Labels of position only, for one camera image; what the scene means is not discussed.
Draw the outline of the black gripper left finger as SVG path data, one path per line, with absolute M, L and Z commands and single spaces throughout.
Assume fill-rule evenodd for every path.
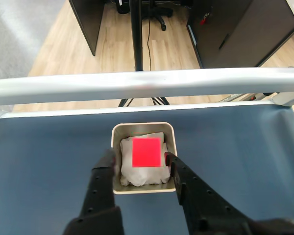
M 115 157 L 115 151 L 110 148 L 92 168 L 80 214 L 67 224 L 63 234 L 124 234 L 121 209 L 115 204 L 113 193 Z

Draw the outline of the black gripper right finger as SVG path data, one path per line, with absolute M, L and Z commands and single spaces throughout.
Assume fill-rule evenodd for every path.
M 255 221 L 227 202 L 180 158 L 165 153 L 191 235 L 294 235 L 287 219 Z

